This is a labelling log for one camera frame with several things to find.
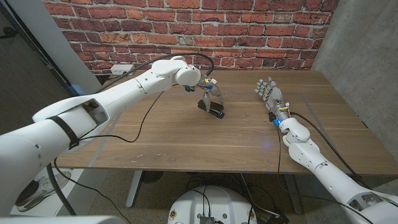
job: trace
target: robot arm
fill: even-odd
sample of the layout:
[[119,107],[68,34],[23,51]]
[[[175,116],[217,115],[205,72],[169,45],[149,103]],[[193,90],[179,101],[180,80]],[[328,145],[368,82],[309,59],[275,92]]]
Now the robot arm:
[[158,60],[136,78],[101,93],[58,101],[37,112],[34,124],[0,136],[0,217],[9,215],[23,188],[59,154],[94,140],[80,138],[101,134],[126,108],[171,88],[173,78],[180,85],[195,86],[200,77],[199,69],[183,57]]
[[[357,210],[373,223],[396,222],[398,197],[360,186],[328,161],[310,139],[309,130],[290,117],[289,104],[284,103],[275,81],[271,77],[269,81],[271,84],[260,80],[255,92],[266,102],[270,121],[286,133],[283,142],[289,147],[291,158],[311,171],[338,202]],[[352,223],[369,223],[350,209],[343,209]]]

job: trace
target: wire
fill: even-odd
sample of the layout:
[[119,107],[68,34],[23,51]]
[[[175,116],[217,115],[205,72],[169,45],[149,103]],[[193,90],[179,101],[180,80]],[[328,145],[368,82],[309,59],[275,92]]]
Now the wire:
[[65,174],[63,174],[62,171],[61,171],[61,170],[58,168],[58,166],[57,166],[57,158],[54,159],[54,167],[56,168],[56,170],[57,170],[61,175],[63,175],[64,178],[66,178],[66,179],[72,181],[73,183],[79,185],[80,187],[84,187],[84,188],[87,188],[87,189],[90,189],[90,190],[94,190],[94,191],[97,192],[99,195],[101,195],[102,197],[104,197],[104,198],[106,198],[107,200],[109,200],[109,201],[112,203],[112,205],[115,207],[115,209],[119,212],[119,214],[120,214],[124,219],[126,219],[127,222],[128,222],[129,224],[131,224],[130,220],[128,220],[128,219],[120,212],[120,210],[118,209],[118,207],[115,205],[115,203],[114,203],[109,197],[107,197],[107,196],[105,196],[104,194],[102,194],[99,190],[94,189],[94,188],[92,188],[92,187],[85,186],[85,185],[83,185],[83,184],[80,184],[80,183],[78,183],[78,182],[72,180],[71,178],[67,177]]
[[264,208],[261,208],[260,206],[256,205],[256,203],[254,202],[253,198],[251,197],[249,187],[248,187],[248,185],[246,184],[246,181],[244,180],[244,177],[243,177],[243,174],[242,174],[242,173],[241,173],[241,177],[242,177],[242,180],[243,180],[244,185],[246,186],[246,189],[248,190],[248,194],[249,194],[250,200],[251,200],[251,202],[253,203],[253,205],[256,206],[258,209],[262,210],[263,212],[267,212],[267,213],[273,214],[273,215],[275,215],[277,218],[280,217],[280,215],[279,215],[278,213],[275,213],[275,212],[272,212],[272,211],[268,211],[268,210],[266,210],[266,209],[264,209]]
[[123,138],[123,137],[120,137],[120,136],[117,136],[117,135],[113,135],[113,134],[100,134],[100,135],[96,135],[96,136],[88,136],[88,137],[85,137],[85,138],[81,138],[80,140],[85,140],[85,139],[90,139],[90,138],[98,138],[98,137],[112,137],[112,138],[121,139],[121,140],[123,140],[123,141],[125,141],[125,142],[129,142],[129,143],[133,143],[133,142],[137,141],[137,139],[138,139],[138,137],[139,137],[139,135],[140,135],[140,133],[141,133],[142,125],[144,124],[145,118],[147,117],[148,113],[150,112],[150,109],[152,109],[152,107],[155,105],[156,101],[157,101],[157,100],[159,99],[159,97],[163,94],[163,92],[159,94],[159,96],[156,98],[156,100],[153,102],[153,104],[152,104],[152,105],[150,106],[150,108],[148,109],[147,113],[146,113],[145,116],[144,116],[144,119],[142,119],[141,125],[140,125],[140,127],[139,127],[139,131],[138,131],[138,135],[137,135],[137,137],[136,137],[134,140],[130,141],[130,140],[127,140],[127,139],[125,139],[125,138]]
[[[55,176],[54,173],[52,172],[52,166],[51,163],[49,163],[47,166],[47,173],[49,173],[49,179],[50,182],[52,184],[52,187],[54,188],[55,193],[57,193],[58,197],[60,198],[61,202],[63,203],[63,205],[65,206],[65,208],[68,210],[70,215],[76,215],[76,212],[74,211],[74,209],[72,208],[72,206],[70,205],[70,203],[68,202],[67,198],[64,196],[64,194],[62,193],[60,186],[57,183],[57,180],[55,180]],[[66,177],[62,171],[58,170],[58,172],[60,174],[62,174],[64,177]]]
[[205,191],[208,185],[206,185],[205,189],[203,190],[203,213],[205,212]]
[[278,162],[277,180],[278,180],[279,187],[280,187],[283,191],[285,191],[285,192],[287,192],[287,193],[289,193],[289,194],[298,195],[298,196],[300,196],[300,197],[315,198],[315,199],[319,199],[319,200],[325,200],[325,201],[327,201],[327,202],[336,203],[336,204],[338,204],[338,205],[341,205],[341,206],[344,206],[344,207],[350,209],[351,211],[357,213],[359,216],[361,216],[362,218],[364,218],[364,219],[365,219],[367,222],[369,222],[370,224],[373,224],[373,222],[372,222],[371,220],[369,220],[368,218],[366,218],[363,214],[361,214],[361,213],[358,212],[357,210],[351,208],[351,207],[348,206],[348,205],[345,205],[345,204],[343,204],[343,203],[337,202],[336,200],[330,200],[330,199],[321,198],[321,197],[315,197],[315,196],[301,195],[301,194],[292,193],[292,192],[289,192],[288,190],[286,190],[286,189],[282,186],[282,184],[280,183],[280,181],[279,181],[280,154],[281,154],[281,151],[282,151],[282,145],[281,145],[281,143],[280,143],[280,134],[279,134],[279,129],[278,129],[278,127],[277,127],[276,130],[277,130],[278,138],[279,138],[279,162]]
[[117,77],[116,79],[112,80],[110,83],[108,83],[108,84],[106,84],[106,85],[103,85],[101,88],[99,88],[98,90],[96,90],[94,93],[99,93],[99,92],[103,91],[103,90],[106,89],[107,87],[111,86],[113,83],[116,83],[116,82],[119,81],[120,79],[122,79],[122,78],[128,76],[129,74],[135,72],[136,70],[138,70],[138,69],[142,68],[143,66],[148,65],[148,64],[150,64],[150,63],[152,63],[152,62],[156,62],[156,61],[158,61],[158,60],[161,60],[161,59],[164,59],[164,58],[168,58],[168,57],[184,56],[184,55],[197,55],[197,56],[201,56],[201,57],[204,57],[204,58],[206,58],[207,60],[209,60],[210,63],[211,63],[211,67],[210,67],[210,69],[206,72],[206,76],[209,76],[210,73],[214,70],[214,62],[213,62],[213,60],[212,60],[209,56],[207,56],[207,55],[204,55],[204,54],[201,54],[201,53],[177,53],[177,54],[168,54],[168,55],[164,55],[164,56],[161,56],[161,57],[158,57],[158,58],[155,58],[155,59],[153,59],[153,60],[150,60],[150,61],[147,61],[147,62],[145,62],[145,63],[140,64],[139,66],[133,68],[132,70],[130,70],[130,71],[126,72],[126,73],[123,73],[121,76],[119,76],[119,77]]
[[272,204],[274,204],[274,211],[277,210],[275,200],[274,200],[274,198],[272,197],[272,195],[271,195],[270,193],[268,193],[268,191],[266,191],[265,189],[263,189],[262,187],[260,187],[260,186],[258,186],[258,185],[252,185],[252,187],[257,187],[257,188],[261,189],[262,191],[264,191],[264,192],[271,198]]
[[248,224],[250,224],[250,216],[251,216],[251,211],[253,211],[253,205],[250,208],[250,212],[249,212],[249,218],[248,218]]
[[321,137],[325,140],[325,142],[329,145],[329,147],[331,148],[331,150],[333,150],[333,152],[336,154],[336,156],[342,161],[342,163],[349,169],[349,171],[351,171],[351,173],[356,177],[357,181],[361,182],[364,187],[366,187],[367,189],[370,189],[369,186],[367,186],[364,181],[362,180],[362,178],[355,173],[355,171],[347,164],[347,162],[342,158],[342,156],[338,153],[338,151],[335,149],[335,147],[333,147],[333,145],[330,143],[330,141],[326,138],[325,135],[323,135],[323,133],[307,118],[305,118],[304,116],[302,116],[301,114],[295,113],[295,112],[290,112],[290,114],[292,115],[297,115],[299,117],[301,117],[302,119],[304,119],[308,124],[311,124],[311,126],[313,128],[315,128],[315,130],[318,131],[318,133],[321,135]]

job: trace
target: wooden table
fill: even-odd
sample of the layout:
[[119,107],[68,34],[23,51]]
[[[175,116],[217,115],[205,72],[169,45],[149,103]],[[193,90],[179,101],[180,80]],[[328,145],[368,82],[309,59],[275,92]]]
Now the wooden table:
[[[167,90],[148,114],[139,139],[126,143],[98,138],[80,151],[62,154],[60,167],[202,172],[277,172],[308,170],[289,157],[268,121],[264,102],[255,94],[258,79],[272,76],[290,110],[315,123],[358,174],[397,175],[398,163],[331,86],[315,71],[214,71],[211,76],[224,95],[223,119],[197,108],[203,91],[187,93],[182,86]],[[148,96],[117,117],[104,133],[134,139],[158,94]],[[320,135],[311,132],[322,154],[348,171]]]

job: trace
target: brick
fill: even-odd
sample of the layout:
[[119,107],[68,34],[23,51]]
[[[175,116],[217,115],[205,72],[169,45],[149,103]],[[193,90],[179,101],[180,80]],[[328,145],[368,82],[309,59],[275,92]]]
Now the brick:
[[159,54],[171,54],[172,53],[172,48],[171,47],[158,46],[156,52],[159,53]]
[[102,43],[102,40],[101,40],[101,37],[99,34],[86,33],[86,36],[87,36],[88,40],[91,42]]
[[261,65],[262,59],[259,58],[237,58],[235,62],[235,66],[237,67],[253,67]]
[[71,47],[75,52],[81,52],[81,45],[80,45],[80,44],[70,44],[70,47]]
[[327,14],[299,12],[293,15],[293,21],[299,24],[322,25],[328,19]]
[[193,64],[193,56],[189,56],[189,55],[184,55],[183,56],[184,58],[185,58],[185,61],[188,63],[188,64]]
[[285,58],[299,58],[300,56],[300,51],[299,50],[288,50],[286,52]]
[[85,7],[73,7],[73,10],[75,11],[76,16],[90,18],[90,15],[88,14],[88,10]]
[[203,25],[203,34],[216,35],[217,34],[217,26],[214,26],[213,24],[204,24]]
[[276,61],[277,67],[301,68],[303,60],[300,59],[280,59]]
[[235,43],[235,37],[223,37],[223,47],[232,47]]
[[217,1],[215,0],[201,0],[202,9],[217,9]]
[[263,47],[267,42],[267,37],[238,37],[239,46]]
[[154,22],[152,25],[154,26],[155,32],[158,34],[166,34],[168,32],[166,23]]
[[92,7],[89,12],[94,19],[124,19],[127,17],[126,10],[122,7]]
[[314,40],[313,45],[312,45],[312,49],[319,49],[321,47],[323,39],[321,40]]
[[286,50],[257,49],[256,57],[259,58],[284,58]]
[[270,38],[268,38],[267,46],[269,46],[269,47],[280,47],[281,43],[282,43],[282,39],[281,38],[270,37]]
[[111,53],[109,54],[111,57],[111,60],[117,61],[117,62],[137,62],[137,58],[135,55],[131,54],[114,54]]
[[264,31],[265,35],[278,35],[278,36],[293,35],[293,33],[294,33],[294,26],[270,25],[266,26],[266,29]]
[[310,30],[311,30],[311,27],[297,25],[296,32],[295,32],[294,36],[308,37],[308,35],[310,34]]
[[108,53],[94,53],[94,57],[97,60],[109,60]]
[[272,22],[273,14],[245,12],[242,14],[242,22]]
[[296,48],[296,49],[310,49],[312,40],[298,39],[298,38],[284,38],[282,47]]
[[307,10],[318,11],[321,8],[322,0],[305,0],[304,6]]
[[45,2],[44,6],[51,15],[75,16],[68,4]]
[[290,23],[292,14],[275,14],[274,23]]
[[61,0],[63,2],[76,3],[76,4],[93,4],[92,0]]
[[264,26],[249,26],[249,35],[262,35]]
[[200,53],[207,55],[207,56],[212,56],[213,55],[213,49],[200,49]]
[[241,49],[214,49],[215,56],[240,57]]
[[130,43],[129,34],[101,34],[104,43]]
[[111,0],[94,0],[94,3],[97,3],[97,4],[109,4],[109,3],[111,3]]
[[254,10],[256,11],[266,11],[269,9],[269,0],[256,0],[254,3]]
[[153,59],[157,59],[157,58],[160,58],[160,57],[162,57],[162,56],[164,56],[165,54],[153,54],[153,55],[150,55],[150,59],[151,60],[153,60]]
[[197,48],[172,47],[172,50],[173,50],[173,54],[176,54],[176,53],[192,53],[192,52],[199,53],[199,49],[197,49]]
[[130,45],[129,50],[132,53],[142,53],[142,54],[156,53],[156,48],[153,45]]
[[276,59],[265,58],[262,61],[263,67],[275,67]]
[[225,12],[227,22],[239,22],[241,18],[240,12]]
[[108,31],[108,32],[122,30],[122,28],[120,27],[119,21],[104,21],[104,26],[105,26],[106,31]]
[[177,11],[177,21],[190,22],[192,19],[191,11]]
[[322,4],[321,11],[331,12],[337,6],[338,0],[325,0]]
[[333,18],[333,15],[334,15],[334,12],[332,12],[332,13],[329,15],[328,20],[326,21],[326,24],[330,24],[331,19]]
[[90,60],[94,60],[95,58],[94,58],[94,56],[93,56],[93,54],[92,53],[80,53],[80,54],[77,54],[79,57],[80,57],[80,59],[82,60],[82,61],[90,61]]
[[131,19],[142,19],[141,10],[134,8],[127,8],[127,16]]
[[71,22],[74,29],[93,30],[97,32],[105,31],[104,25],[100,21],[71,19]]
[[55,23],[58,25],[59,28],[62,29],[71,29],[68,19],[61,19],[61,18],[53,18]]
[[315,59],[317,56],[317,50],[303,50],[301,52],[300,58],[301,59]]
[[304,62],[303,68],[311,68],[311,67],[312,67],[312,64],[313,64],[313,61],[314,61],[314,59],[313,59],[313,60],[306,60],[306,61]]
[[88,69],[93,69],[93,67],[91,66],[91,64],[89,62],[85,62],[85,65],[87,66]]
[[174,21],[174,11],[160,11],[160,10],[148,10],[143,11],[142,14],[148,20],[152,21]]
[[148,0],[149,7],[164,7],[163,0]]
[[87,37],[83,32],[63,31],[62,34],[68,41],[87,41]]
[[194,37],[196,46],[221,46],[221,37]]
[[250,10],[253,0],[218,0],[218,9],[225,10]]
[[146,0],[113,0],[113,3],[138,7],[147,6]]
[[132,41],[138,44],[146,44],[147,36],[146,34],[132,34]]
[[178,44],[180,45],[193,45],[193,37],[177,37]]
[[328,31],[327,27],[313,28],[312,33],[311,33],[311,37],[312,38],[324,38],[327,31]]
[[246,25],[219,25],[218,35],[247,35],[248,27]]
[[221,59],[221,65],[222,66],[234,66],[234,58],[226,58],[226,57],[223,57],[222,59]]
[[107,69],[111,68],[113,64],[111,62],[94,62],[92,63],[94,69]]
[[192,14],[192,20],[203,22],[224,22],[224,12],[194,11]]
[[273,0],[270,9],[275,11],[298,11],[301,10],[303,0]]
[[242,50],[242,57],[252,58],[256,55],[255,49],[243,49]]
[[127,46],[120,46],[120,45],[114,46],[114,50],[118,53],[128,53],[129,52],[129,48]]
[[198,9],[200,0],[166,0],[167,4],[172,8],[180,9]]
[[[213,60],[213,63],[215,65],[219,65],[221,62],[221,59],[219,57],[211,57],[211,59]],[[199,64],[199,65],[211,65],[211,63],[209,62],[209,60],[201,57],[201,56],[194,56],[193,58],[193,63],[194,64]]]
[[177,39],[173,35],[148,34],[148,40],[153,44],[177,44]]
[[152,24],[141,21],[122,21],[122,30],[124,31],[146,31],[152,30]]
[[102,70],[101,73],[103,75],[107,75],[107,74],[112,75],[112,71],[110,69]]
[[169,24],[171,34],[201,34],[200,24]]

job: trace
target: table leg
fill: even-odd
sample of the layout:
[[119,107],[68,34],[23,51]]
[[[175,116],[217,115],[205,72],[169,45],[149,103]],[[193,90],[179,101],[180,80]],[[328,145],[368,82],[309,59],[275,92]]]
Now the table leg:
[[142,174],[142,170],[134,171],[134,175],[133,175],[132,181],[131,181],[129,195],[127,196],[127,202],[126,202],[127,208],[131,208],[134,205],[134,202],[135,202],[136,196],[138,194],[138,190],[139,190],[141,174]]
[[292,194],[290,194],[290,198],[292,199],[294,213],[300,215],[303,213],[303,207],[301,206],[299,191],[297,190],[297,185],[296,185],[296,180],[294,179],[294,175],[285,174],[284,177],[287,189],[289,190],[289,192],[292,192]]

